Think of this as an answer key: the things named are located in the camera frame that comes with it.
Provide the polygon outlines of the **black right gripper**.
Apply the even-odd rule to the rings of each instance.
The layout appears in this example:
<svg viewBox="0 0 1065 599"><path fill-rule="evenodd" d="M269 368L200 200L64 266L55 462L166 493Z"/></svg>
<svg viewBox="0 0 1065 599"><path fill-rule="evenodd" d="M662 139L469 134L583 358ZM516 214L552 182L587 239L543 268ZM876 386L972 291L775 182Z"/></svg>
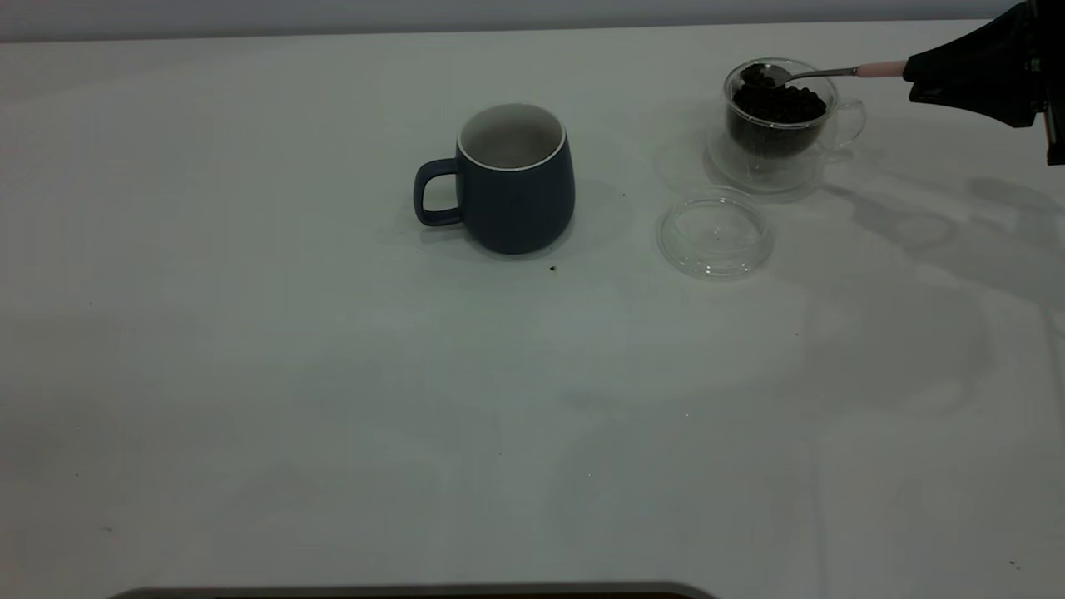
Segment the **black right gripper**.
<svg viewBox="0 0 1065 599"><path fill-rule="evenodd" d="M1032 71L1028 26L1035 44ZM1007 126L1031 126L1036 116L1036 72L1048 140L1047 163L1064 164L1064 2L1016 4L958 39L910 56L910 102L954 107Z"/></svg>

